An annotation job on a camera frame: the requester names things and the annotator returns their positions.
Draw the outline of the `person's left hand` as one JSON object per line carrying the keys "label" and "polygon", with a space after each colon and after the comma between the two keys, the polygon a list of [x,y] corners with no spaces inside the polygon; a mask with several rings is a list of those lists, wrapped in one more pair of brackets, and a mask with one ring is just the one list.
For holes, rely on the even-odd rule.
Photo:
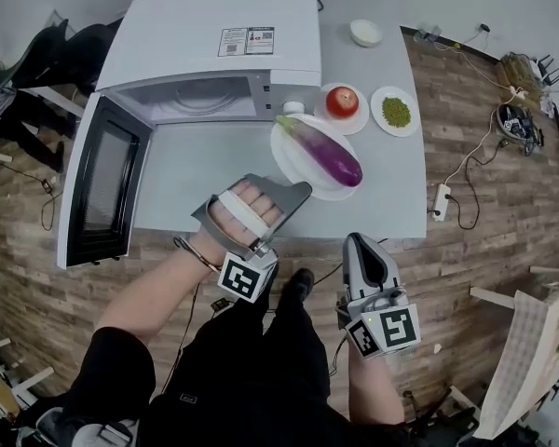
{"label": "person's left hand", "polygon": [[[255,184],[242,179],[234,184],[230,191],[253,210],[267,226],[272,226],[282,215],[279,206],[271,197],[264,194]],[[208,207],[208,214],[222,232],[242,246],[249,246],[255,241],[255,234],[239,219],[230,213],[225,205],[215,200]],[[222,257],[226,249],[218,243],[203,227],[191,237],[191,242],[204,255],[211,258]]]}

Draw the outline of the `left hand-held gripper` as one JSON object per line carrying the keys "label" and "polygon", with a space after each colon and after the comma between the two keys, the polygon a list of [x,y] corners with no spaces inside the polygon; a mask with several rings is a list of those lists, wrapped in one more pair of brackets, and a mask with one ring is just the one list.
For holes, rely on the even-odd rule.
{"label": "left hand-held gripper", "polygon": [[[224,262],[219,266],[213,264],[195,246],[190,247],[190,252],[201,264],[218,275],[217,285],[220,288],[253,303],[265,290],[278,264],[278,255],[270,247],[271,240],[281,225],[302,207],[311,194],[312,187],[306,182],[282,187],[279,194],[282,216],[272,226],[267,226],[230,188],[213,195],[192,213],[192,217],[226,249]],[[255,234],[253,244],[238,244],[212,221],[208,207],[215,200],[222,202],[232,215]]]}

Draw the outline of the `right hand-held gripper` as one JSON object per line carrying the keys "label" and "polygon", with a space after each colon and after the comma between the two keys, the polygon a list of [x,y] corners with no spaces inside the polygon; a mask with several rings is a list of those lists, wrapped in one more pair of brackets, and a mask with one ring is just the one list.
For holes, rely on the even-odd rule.
{"label": "right hand-held gripper", "polygon": [[[400,285],[399,268],[376,241],[347,236],[344,248],[346,296],[336,304],[338,325],[363,359],[402,351],[421,341],[417,307]],[[377,289],[377,287],[395,287]]]}

